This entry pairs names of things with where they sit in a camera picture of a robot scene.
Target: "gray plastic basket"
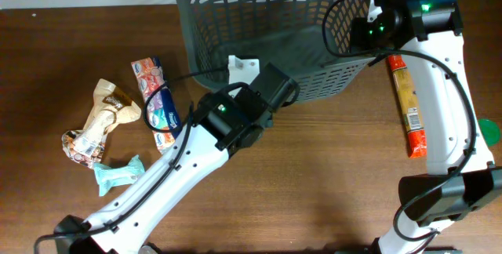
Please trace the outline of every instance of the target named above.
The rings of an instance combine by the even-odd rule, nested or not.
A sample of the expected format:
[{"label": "gray plastic basket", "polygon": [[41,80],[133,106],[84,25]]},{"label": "gray plastic basket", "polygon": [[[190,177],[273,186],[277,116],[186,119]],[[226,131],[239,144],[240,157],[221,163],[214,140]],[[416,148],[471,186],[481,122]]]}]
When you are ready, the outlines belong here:
[{"label": "gray plastic basket", "polygon": [[[190,70],[222,67],[228,55],[257,56],[300,84],[298,101],[337,94],[372,58],[333,59],[326,51],[321,23],[333,1],[177,0]],[[326,25],[331,47],[347,52],[352,19],[367,13],[363,0],[336,7]],[[212,90],[228,84],[223,72],[195,79]]]}]

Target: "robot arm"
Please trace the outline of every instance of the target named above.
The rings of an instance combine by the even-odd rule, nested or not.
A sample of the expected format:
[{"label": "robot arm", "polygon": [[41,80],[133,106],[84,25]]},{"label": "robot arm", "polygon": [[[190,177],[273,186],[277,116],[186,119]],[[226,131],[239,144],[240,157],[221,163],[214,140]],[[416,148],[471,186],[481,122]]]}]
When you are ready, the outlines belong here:
[{"label": "robot arm", "polygon": [[[399,197],[402,205],[409,203],[409,207],[396,215],[394,227],[377,240],[373,251],[420,253],[435,235],[414,238],[437,235],[491,202],[500,195],[502,177],[500,169],[494,167],[493,155],[475,115],[472,120],[468,117],[473,106],[464,70],[463,25],[457,0],[371,0],[371,3],[375,6],[370,8],[373,12],[368,19],[353,22],[353,46],[376,49],[391,45],[408,53],[424,54],[447,66],[454,75],[451,77],[430,60],[403,53],[422,109],[428,175],[401,180]],[[461,98],[453,79],[465,91],[467,100]],[[474,139],[471,125],[475,127]],[[466,155],[470,158],[464,162]]]},{"label": "robot arm", "polygon": [[[456,36],[452,31],[445,31],[430,34],[428,40],[423,42],[415,38],[402,49],[428,54],[444,61],[457,74],[470,99],[464,71],[463,44],[464,40],[461,36]],[[403,60],[412,75],[420,108],[422,108],[427,135],[427,173],[432,176],[447,175],[451,169],[460,164],[468,146],[469,127],[464,105],[458,90],[439,67],[429,61],[410,56],[403,56]],[[480,132],[477,122],[476,131]],[[493,155],[488,150],[485,140],[480,133],[477,138],[475,154],[471,156],[462,173],[487,170],[493,165]],[[411,190],[412,187],[404,187],[404,183],[400,186],[400,194]],[[441,211],[448,209],[446,205],[438,206],[438,208],[442,208]],[[448,212],[452,213],[449,214],[451,216],[455,212],[461,212],[461,209]],[[443,231],[451,226],[454,221],[449,216],[440,216],[442,220],[436,220],[430,224],[425,223],[421,227],[420,222],[410,219],[403,213],[398,219],[398,228],[404,235],[416,238],[432,230]],[[424,243],[426,242],[404,240],[396,234],[394,228],[379,240],[380,251],[383,254],[409,253]]]},{"label": "robot arm", "polygon": [[[250,85],[238,82],[202,97],[193,122],[184,126],[172,148],[121,196],[85,221],[67,216],[58,224],[56,235],[70,233],[56,240],[58,253],[138,253],[181,198],[237,151],[261,138],[271,126],[272,114],[287,106],[286,100],[294,91],[297,96],[299,89],[294,80],[269,64]],[[89,235],[82,239],[74,233]]]}]

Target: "crumpled wrapper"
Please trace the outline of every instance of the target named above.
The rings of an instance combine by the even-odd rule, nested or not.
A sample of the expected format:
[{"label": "crumpled wrapper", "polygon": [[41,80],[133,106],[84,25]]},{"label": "crumpled wrapper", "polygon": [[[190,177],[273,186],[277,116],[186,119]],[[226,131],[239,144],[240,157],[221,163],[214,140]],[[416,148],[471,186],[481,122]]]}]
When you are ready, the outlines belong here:
[{"label": "crumpled wrapper", "polygon": [[107,134],[118,124],[134,122],[141,116],[133,100],[109,81],[100,79],[93,96],[94,106],[84,128],[67,131],[61,138],[64,153],[90,169],[103,158]]}]

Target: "colorful package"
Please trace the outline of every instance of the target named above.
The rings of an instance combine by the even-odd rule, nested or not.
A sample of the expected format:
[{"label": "colorful package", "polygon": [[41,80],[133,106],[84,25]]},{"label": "colorful package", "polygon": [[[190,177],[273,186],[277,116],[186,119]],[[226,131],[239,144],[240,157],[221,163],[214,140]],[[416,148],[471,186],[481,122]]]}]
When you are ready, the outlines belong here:
[{"label": "colorful package", "polygon": [[427,140],[413,80],[401,56],[389,56],[387,60],[392,70],[395,88],[398,92],[399,103],[405,120],[406,132],[408,133],[411,148],[409,157],[425,156],[427,155]]},{"label": "colorful package", "polygon": [[[166,82],[162,65],[157,57],[132,62],[131,66],[133,66],[138,87],[145,101],[159,86]],[[146,114],[151,125],[156,129],[175,129],[181,125],[180,116],[174,107],[169,88],[162,89],[151,99]],[[174,134],[154,132],[155,144],[160,153],[164,154],[173,145],[179,134],[179,132]]]},{"label": "colorful package", "polygon": [[109,81],[100,79],[93,96],[94,106],[84,129],[67,131],[62,136],[64,153],[90,169],[101,162],[107,134],[118,124],[134,122],[141,117],[141,109]]}]

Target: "white mounting bracket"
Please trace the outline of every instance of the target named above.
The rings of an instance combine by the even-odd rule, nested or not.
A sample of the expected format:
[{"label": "white mounting bracket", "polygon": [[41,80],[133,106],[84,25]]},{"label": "white mounting bracket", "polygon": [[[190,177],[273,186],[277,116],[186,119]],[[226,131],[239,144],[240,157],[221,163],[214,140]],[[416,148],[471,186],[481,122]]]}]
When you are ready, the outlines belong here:
[{"label": "white mounting bracket", "polygon": [[[228,83],[245,82],[250,84],[260,73],[260,61],[258,59],[239,59],[235,55],[228,56]],[[235,97],[241,89],[235,89],[228,94]]]},{"label": "white mounting bracket", "polygon": [[382,13],[382,8],[375,6],[375,0],[371,0],[368,8],[368,23],[372,23]]}]

